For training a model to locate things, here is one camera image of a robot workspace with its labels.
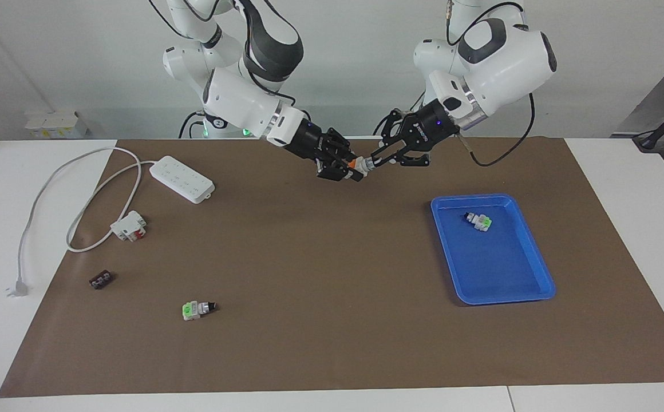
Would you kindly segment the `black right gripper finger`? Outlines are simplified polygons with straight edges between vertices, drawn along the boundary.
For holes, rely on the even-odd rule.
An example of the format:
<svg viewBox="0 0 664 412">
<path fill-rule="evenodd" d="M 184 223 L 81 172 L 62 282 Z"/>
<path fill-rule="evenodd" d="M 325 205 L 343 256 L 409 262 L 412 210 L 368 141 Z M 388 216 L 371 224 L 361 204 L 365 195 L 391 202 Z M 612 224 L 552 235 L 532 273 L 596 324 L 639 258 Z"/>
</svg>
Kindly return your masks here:
<svg viewBox="0 0 664 412">
<path fill-rule="evenodd" d="M 363 173 L 349 167 L 345 163 L 335 161 L 316 161 L 317 174 L 316 176 L 331 181 L 341 181 L 351 179 L 354 181 L 363 180 Z"/>
<path fill-rule="evenodd" d="M 350 141 L 335 129 L 329 129 L 323 134 L 323 150 L 329 156 L 345 162 L 345 164 L 349 164 L 358 157 L 351 149 Z"/>
</svg>

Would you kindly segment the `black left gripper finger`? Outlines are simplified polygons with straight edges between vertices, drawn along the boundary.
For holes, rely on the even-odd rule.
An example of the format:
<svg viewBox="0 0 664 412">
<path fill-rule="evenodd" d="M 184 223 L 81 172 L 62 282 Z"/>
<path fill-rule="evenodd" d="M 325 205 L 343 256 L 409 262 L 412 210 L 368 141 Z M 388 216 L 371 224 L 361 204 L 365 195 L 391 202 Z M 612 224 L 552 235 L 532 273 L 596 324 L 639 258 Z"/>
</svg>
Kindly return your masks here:
<svg viewBox="0 0 664 412">
<path fill-rule="evenodd" d="M 380 121 L 374 131 L 374 135 L 379 135 L 381 138 L 380 147 L 371 153 L 372 164 L 384 164 L 390 161 L 399 164 L 415 164 L 418 161 L 418 157 L 407 155 L 413 151 L 413 143 L 416 143 L 416 138 L 413 137 L 414 120 L 411 112 L 393 109 Z M 402 148 L 398 148 L 388 156 L 381 154 L 398 143 L 403 144 Z"/>
<path fill-rule="evenodd" d="M 374 151 L 374 166 L 398 164 L 401 167 L 428 167 L 431 163 L 429 152 L 419 152 L 407 146 L 381 146 Z"/>
</svg>

